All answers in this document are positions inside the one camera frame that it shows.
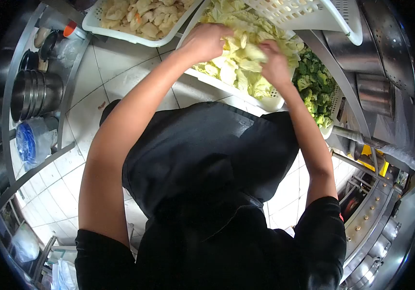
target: black shirt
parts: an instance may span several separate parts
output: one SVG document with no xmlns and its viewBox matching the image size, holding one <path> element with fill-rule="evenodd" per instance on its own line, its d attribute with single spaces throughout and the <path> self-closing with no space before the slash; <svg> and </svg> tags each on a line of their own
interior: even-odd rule
<svg viewBox="0 0 415 290">
<path fill-rule="evenodd" d="M 216 208 L 210 212 L 193 224 L 210 227 Z M 79 287 L 336 289 L 341 280 L 345 229 L 335 198 L 310 204 L 294 238 L 281 229 L 268 229 L 263 213 L 251 205 L 240 206 L 226 225 L 207 237 L 193 224 L 189 218 L 150 218 L 136 263 L 120 242 L 79 230 Z"/>
</svg>

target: stacked metal bowls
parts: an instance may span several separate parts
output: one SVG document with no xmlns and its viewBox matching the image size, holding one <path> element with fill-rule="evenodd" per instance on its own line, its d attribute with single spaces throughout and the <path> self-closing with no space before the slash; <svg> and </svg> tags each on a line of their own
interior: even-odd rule
<svg viewBox="0 0 415 290">
<path fill-rule="evenodd" d="M 63 83 L 54 73 L 22 70 L 16 75 L 11 97 L 15 122 L 56 111 L 61 103 Z"/>
</svg>

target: person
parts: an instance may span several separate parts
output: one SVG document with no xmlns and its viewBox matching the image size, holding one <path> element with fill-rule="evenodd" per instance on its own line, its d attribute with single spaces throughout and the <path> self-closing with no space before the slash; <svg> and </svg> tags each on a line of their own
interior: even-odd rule
<svg viewBox="0 0 415 290">
<path fill-rule="evenodd" d="M 219 24 L 198 25 L 122 100 L 103 112 L 82 178 L 77 232 L 81 289 L 336 289 L 345 229 L 331 156 L 272 40 L 262 75 L 288 112 L 256 117 L 221 102 L 156 112 L 183 72 L 222 55 Z M 306 210 L 292 238 L 268 229 L 273 197 L 299 147 Z M 135 262 L 122 186 L 148 217 Z"/>
</svg>

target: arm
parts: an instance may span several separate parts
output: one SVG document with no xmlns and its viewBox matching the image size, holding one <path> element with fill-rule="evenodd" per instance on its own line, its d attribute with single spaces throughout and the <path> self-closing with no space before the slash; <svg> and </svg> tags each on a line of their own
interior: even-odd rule
<svg viewBox="0 0 415 290">
<path fill-rule="evenodd" d="M 122 195 L 125 157 L 142 135 L 159 103 L 193 64 L 222 55 L 222 25 L 195 27 L 180 49 L 171 53 L 135 86 L 106 118 L 88 153 L 78 201 L 79 228 L 129 245 Z"/>
<path fill-rule="evenodd" d="M 291 83 L 285 56 L 280 53 L 274 41 L 264 41 L 260 47 L 268 56 L 268 62 L 262 65 L 262 75 L 285 99 L 297 142 L 309 171 L 310 183 L 306 205 L 324 196 L 338 199 L 331 155 L 318 126 Z"/>
</svg>

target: orange lid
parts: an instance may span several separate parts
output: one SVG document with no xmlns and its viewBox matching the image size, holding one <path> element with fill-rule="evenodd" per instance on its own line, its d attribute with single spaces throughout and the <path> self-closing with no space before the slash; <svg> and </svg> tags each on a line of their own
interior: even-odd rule
<svg viewBox="0 0 415 290">
<path fill-rule="evenodd" d="M 63 35 L 64 37 L 68 37 L 69 35 L 72 34 L 72 32 L 74 32 L 74 29 L 77 27 L 77 23 L 75 23 L 74 21 L 70 21 L 67 26 L 64 28 L 64 32 Z"/>
</svg>

